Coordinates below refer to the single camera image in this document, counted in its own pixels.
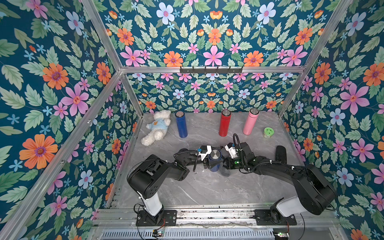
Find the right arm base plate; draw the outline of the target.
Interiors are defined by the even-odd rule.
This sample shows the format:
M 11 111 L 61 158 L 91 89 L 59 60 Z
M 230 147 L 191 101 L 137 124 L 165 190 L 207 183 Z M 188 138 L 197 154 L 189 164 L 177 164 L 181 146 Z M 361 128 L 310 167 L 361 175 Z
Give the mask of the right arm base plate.
M 254 210 L 253 218 L 259 226 L 296 226 L 295 216 L 284 217 L 277 210 Z

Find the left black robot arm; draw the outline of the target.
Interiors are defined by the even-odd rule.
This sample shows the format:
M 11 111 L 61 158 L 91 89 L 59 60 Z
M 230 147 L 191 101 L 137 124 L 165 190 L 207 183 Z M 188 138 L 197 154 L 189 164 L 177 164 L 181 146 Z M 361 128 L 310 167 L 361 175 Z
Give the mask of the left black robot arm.
M 209 167 L 208 156 L 212 152 L 211 146 L 202 146 L 197 150 L 181 149 L 173 155 L 173 162 L 150 155 L 133 167 L 128 173 L 127 182 L 139 195 L 147 215 L 154 218 L 162 215 L 164 206 L 159 199 L 158 190 L 165 179 L 183 181 L 190 173 L 188 166 L 194 166 L 195 171 L 199 162 Z

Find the red thermos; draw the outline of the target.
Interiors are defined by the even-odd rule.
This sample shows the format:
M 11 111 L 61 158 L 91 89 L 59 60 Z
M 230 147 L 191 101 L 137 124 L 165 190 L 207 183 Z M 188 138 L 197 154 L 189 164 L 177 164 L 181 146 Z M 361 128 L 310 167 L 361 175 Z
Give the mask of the red thermos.
M 220 128 L 219 128 L 219 135 L 221 137 L 225 137 L 228 134 L 231 115 L 232 113 L 229 110 L 222 110 L 221 112 L 221 120 L 220 120 Z

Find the blue thermos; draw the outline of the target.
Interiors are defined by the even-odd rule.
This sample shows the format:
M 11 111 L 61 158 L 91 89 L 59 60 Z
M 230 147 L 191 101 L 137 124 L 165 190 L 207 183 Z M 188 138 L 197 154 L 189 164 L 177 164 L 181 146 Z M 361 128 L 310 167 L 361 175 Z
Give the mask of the blue thermos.
M 186 116 L 183 111 L 177 111 L 175 113 L 176 123 L 179 131 L 180 138 L 186 138 L 188 136 Z
M 211 172 L 217 172 L 222 163 L 222 153 L 220 150 L 213 149 L 209 154 L 209 168 Z

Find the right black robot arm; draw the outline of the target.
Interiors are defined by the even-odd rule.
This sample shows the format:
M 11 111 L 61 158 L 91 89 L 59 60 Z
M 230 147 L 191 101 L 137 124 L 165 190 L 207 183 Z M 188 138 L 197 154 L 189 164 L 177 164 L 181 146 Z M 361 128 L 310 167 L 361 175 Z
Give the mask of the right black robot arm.
M 280 216 L 289 217 L 304 212 L 318 216 L 330 207 L 337 197 L 336 190 L 318 168 L 313 165 L 289 165 L 283 146 L 276 147 L 274 160 L 255 156 L 247 143 L 241 143 L 239 146 L 229 143 L 220 151 L 223 167 L 228 170 L 240 170 L 246 175 L 273 177 L 295 187 L 295 197 L 281 199 L 271 207 L 271 210 L 278 212 Z

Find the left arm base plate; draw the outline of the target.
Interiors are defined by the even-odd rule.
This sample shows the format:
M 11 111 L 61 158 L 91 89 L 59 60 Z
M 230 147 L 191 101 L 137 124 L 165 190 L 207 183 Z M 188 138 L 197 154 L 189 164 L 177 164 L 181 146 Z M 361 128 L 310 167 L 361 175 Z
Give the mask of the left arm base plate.
M 152 216 L 145 210 L 140 210 L 137 216 L 137 227 L 174 227 L 177 221 L 176 210 L 161 210 L 156 216 Z

